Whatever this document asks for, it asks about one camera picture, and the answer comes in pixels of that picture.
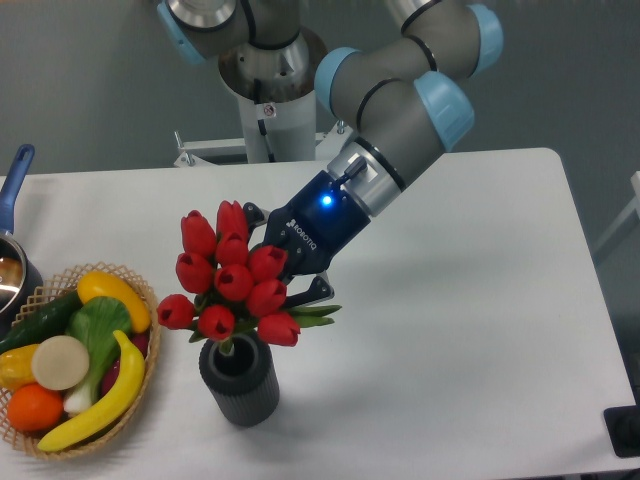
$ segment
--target light blue joint cap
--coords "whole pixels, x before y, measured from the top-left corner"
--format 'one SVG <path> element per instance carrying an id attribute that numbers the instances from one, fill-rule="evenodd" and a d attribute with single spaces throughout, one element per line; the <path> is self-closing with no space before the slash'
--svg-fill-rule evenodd
<path id="1" fill-rule="evenodd" d="M 427 72 L 413 84 L 445 150 L 450 152 L 473 127 L 471 102 L 453 80 L 439 72 Z"/>
<path id="2" fill-rule="evenodd" d="M 480 56 L 478 66 L 473 72 L 475 75 L 498 61 L 504 47 L 504 34 L 500 20 L 487 7 L 480 4 L 468 5 L 468 7 L 475 14 L 480 27 Z"/>
<path id="3" fill-rule="evenodd" d="M 196 50 L 187 36 L 182 32 L 180 26 L 171 16 L 164 0 L 158 5 L 158 15 L 167 33 L 171 37 L 171 41 L 176 46 L 182 58 L 191 65 L 198 65 L 204 62 L 204 57 Z"/>
<path id="4" fill-rule="evenodd" d="M 314 86 L 316 98 L 322 106 L 331 113 L 333 113 L 333 108 L 331 108 L 331 87 L 333 86 L 333 79 L 336 73 L 338 73 L 338 69 L 344 59 L 352 53 L 358 52 L 359 50 L 349 47 L 336 48 L 329 52 L 327 56 L 322 59 L 320 65 L 318 65 Z"/>

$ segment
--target saucepan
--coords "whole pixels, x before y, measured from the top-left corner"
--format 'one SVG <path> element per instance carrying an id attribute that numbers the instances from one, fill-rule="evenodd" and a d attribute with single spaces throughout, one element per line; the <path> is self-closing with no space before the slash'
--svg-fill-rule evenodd
<path id="1" fill-rule="evenodd" d="M 29 295 L 42 285 L 42 277 L 13 235 L 14 207 L 22 181 L 35 154 L 32 145 L 18 148 L 0 190 L 0 340 Z"/>

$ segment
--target wicker basket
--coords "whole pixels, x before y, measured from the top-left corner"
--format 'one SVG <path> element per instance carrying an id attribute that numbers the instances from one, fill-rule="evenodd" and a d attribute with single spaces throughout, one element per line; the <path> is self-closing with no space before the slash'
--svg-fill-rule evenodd
<path id="1" fill-rule="evenodd" d="M 38 287 L 34 294 L 29 297 L 27 304 L 21 308 L 20 313 L 16 316 L 14 324 L 22 321 L 27 315 L 37 310 L 41 305 L 50 302 L 54 298 L 70 290 L 73 290 L 80 277 L 93 270 L 112 273 L 125 280 L 138 293 L 138 295 L 140 295 L 149 309 L 149 313 L 151 314 L 151 332 L 149 337 L 149 351 L 146 359 L 146 371 L 142 387 L 131 407 L 129 407 L 125 414 L 117 420 L 117 423 L 115 423 L 107 433 L 93 441 L 79 444 L 75 447 L 69 447 L 66 450 L 55 453 L 41 452 L 37 447 L 38 441 L 40 440 L 39 437 L 25 435 L 15 430 L 9 424 L 9 421 L 7 420 L 7 404 L 11 398 L 11 392 L 5 389 L 0 389 L 0 435 L 2 436 L 2 439 L 10 443 L 15 450 L 23 451 L 29 456 L 43 460 L 67 460 L 95 452 L 102 446 L 106 445 L 107 442 L 113 439 L 118 433 L 120 433 L 125 425 L 127 425 L 131 416 L 137 410 L 138 405 L 147 390 L 149 380 L 153 375 L 155 365 L 158 360 L 158 350 L 160 348 L 160 327 L 158 325 L 158 317 L 156 313 L 158 300 L 147 282 L 125 266 L 116 266 L 101 262 L 96 265 L 78 265 L 74 268 L 65 270 L 62 274 L 55 275 L 51 280 L 47 280 L 44 286 Z"/>

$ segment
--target bok choy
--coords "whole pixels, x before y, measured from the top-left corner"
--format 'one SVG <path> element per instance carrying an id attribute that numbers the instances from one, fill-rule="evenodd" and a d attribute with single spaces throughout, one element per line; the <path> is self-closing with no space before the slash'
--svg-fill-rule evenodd
<path id="1" fill-rule="evenodd" d="M 89 372 L 69 390 L 64 399 L 64 410 L 77 415 L 98 401 L 100 382 L 120 354 L 115 330 L 131 334 L 131 317 L 124 304 L 111 297 L 89 300 L 73 314 L 67 335 L 82 342 L 89 352 Z"/>

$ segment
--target red tulip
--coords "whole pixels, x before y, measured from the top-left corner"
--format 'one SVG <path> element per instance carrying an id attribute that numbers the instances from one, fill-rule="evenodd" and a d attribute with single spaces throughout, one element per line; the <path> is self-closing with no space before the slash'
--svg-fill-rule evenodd
<path id="1" fill-rule="evenodd" d="M 223 267 L 232 265 L 245 265 L 249 258 L 247 242 L 237 233 L 226 233 L 218 244 L 216 261 Z"/>
<path id="2" fill-rule="evenodd" d="M 287 261 L 287 252 L 274 246 L 257 249 L 249 258 L 249 270 L 256 282 L 278 278 Z"/>
<path id="3" fill-rule="evenodd" d="M 251 292 L 253 277 L 244 265 L 227 265 L 216 272 L 214 285 L 224 298 L 239 302 Z"/>
<path id="4" fill-rule="evenodd" d="M 182 246 L 186 253 L 197 253 L 209 258 L 216 251 L 216 234 L 206 218 L 197 210 L 182 217 Z"/>
<path id="5" fill-rule="evenodd" d="M 213 305 L 200 314 L 198 330 L 205 337 L 219 342 L 233 333 L 235 324 L 236 319 L 231 310 L 222 305 Z"/>
<path id="6" fill-rule="evenodd" d="M 300 326 L 286 312 L 267 315 L 258 322 L 258 336 L 263 342 L 293 347 L 298 343 L 298 335 Z"/>
<path id="7" fill-rule="evenodd" d="M 216 231 L 222 236 L 227 233 L 237 233 L 245 242 L 249 240 L 247 218 L 238 202 L 231 204 L 225 200 L 220 204 Z"/>
<path id="8" fill-rule="evenodd" d="M 272 278 L 253 287 L 247 298 L 247 309 L 254 317 L 264 317 L 278 310 L 286 298 L 286 285 Z"/>
<path id="9" fill-rule="evenodd" d="M 204 293 L 211 286 L 213 267 L 197 253 L 182 253 L 178 256 L 176 274 L 187 292 Z"/>
<path id="10" fill-rule="evenodd" d="M 195 315 L 193 303 L 182 294 L 169 295 L 158 305 L 158 323 L 171 330 L 187 328 Z"/>

